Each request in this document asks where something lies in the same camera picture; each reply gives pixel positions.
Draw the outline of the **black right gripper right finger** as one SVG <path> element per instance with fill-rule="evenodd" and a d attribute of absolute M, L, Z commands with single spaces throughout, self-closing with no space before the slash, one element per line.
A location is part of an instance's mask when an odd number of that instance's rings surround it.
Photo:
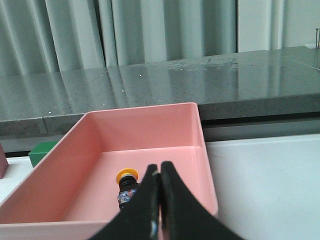
<path fill-rule="evenodd" d="M 241 240 L 194 197 L 170 161 L 161 164 L 161 218 L 165 240 Z"/>

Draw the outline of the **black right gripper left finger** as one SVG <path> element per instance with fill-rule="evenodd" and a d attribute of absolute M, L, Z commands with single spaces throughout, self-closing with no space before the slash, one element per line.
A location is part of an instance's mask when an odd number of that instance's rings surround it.
<path fill-rule="evenodd" d="M 157 240 L 160 204 L 159 176 L 157 165 L 148 165 L 132 199 L 91 239 Z"/>

